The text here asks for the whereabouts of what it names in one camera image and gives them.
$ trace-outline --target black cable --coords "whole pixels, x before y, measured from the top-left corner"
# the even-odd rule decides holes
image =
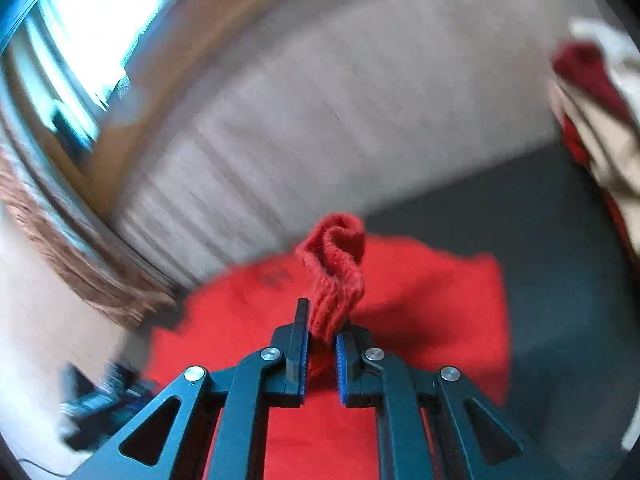
[[[28,458],[19,458],[18,459],[18,464],[31,464],[33,466],[36,466],[38,469],[41,469],[45,473],[49,473],[52,476],[57,476],[58,478],[66,478],[66,477],[68,477],[68,475],[61,475],[59,473],[54,473],[53,471],[47,469],[46,467],[41,466],[40,464],[36,464],[35,462],[29,460]]]

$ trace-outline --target blue gripper pad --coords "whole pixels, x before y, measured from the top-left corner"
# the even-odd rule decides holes
[[[340,403],[347,403],[347,365],[344,354],[344,344],[342,335],[338,334],[335,338],[335,368],[338,374],[338,395]]]
[[[300,396],[304,399],[306,394],[306,371],[309,364],[309,330],[305,330],[302,336],[302,355],[300,356]]]

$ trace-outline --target red cloth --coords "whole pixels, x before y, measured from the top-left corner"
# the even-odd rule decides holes
[[[553,57],[552,65],[562,79],[583,90],[614,117],[626,124],[633,124],[625,100],[609,80],[597,44],[581,41],[564,44]]]
[[[349,243],[340,229],[329,235],[320,229],[316,235],[321,232],[335,246]],[[351,235],[347,240],[353,241]],[[312,233],[309,247],[314,240]],[[367,291],[350,318],[368,327],[377,345],[414,367],[456,365],[503,402],[510,332],[493,257],[457,258],[408,238],[369,236],[362,273]],[[190,365],[234,366],[266,346],[274,327],[291,321],[299,297],[318,291],[313,276],[299,258],[284,254],[238,267],[201,287],[186,301],[186,319],[175,333],[154,331],[146,375],[167,384]],[[273,409],[269,422],[266,480],[377,478],[374,413],[340,405],[333,367],[310,380],[301,409]]]
[[[571,156],[576,162],[588,168],[591,162],[591,155],[582,143],[582,139],[578,134],[578,128],[575,127],[574,122],[567,114],[562,116],[562,124],[560,127],[562,128],[562,142],[564,142]]]
[[[312,380],[333,363],[335,334],[364,295],[364,225],[359,218],[334,213],[323,218],[297,248],[311,273],[309,332]]]

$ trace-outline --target metal screw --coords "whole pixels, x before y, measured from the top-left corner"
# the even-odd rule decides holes
[[[385,351],[382,348],[369,348],[364,352],[364,357],[369,361],[382,361],[385,358]]]
[[[455,366],[445,366],[442,370],[440,370],[440,376],[445,381],[457,381],[460,378],[460,370],[458,370]]]
[[[273,346],[269,346],[263,349],[262,352],[260,352],[260,357],[263,358],[265,361],[275,361],[280,357],[280,353],[281,353],[280,349]]]
[[[184,378],[190,383],[194,383],[195,381],[199,381],[203,378],[205,373],[206,372],[202,366],[190,366],[184,371]]]

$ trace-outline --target dark floor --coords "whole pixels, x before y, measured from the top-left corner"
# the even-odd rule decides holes
[[[610,478],[640,392],[638,292],[599,191],[566,150],[537,150],[366,224],[498,258],[513,330],[508,412],[574,478]]]

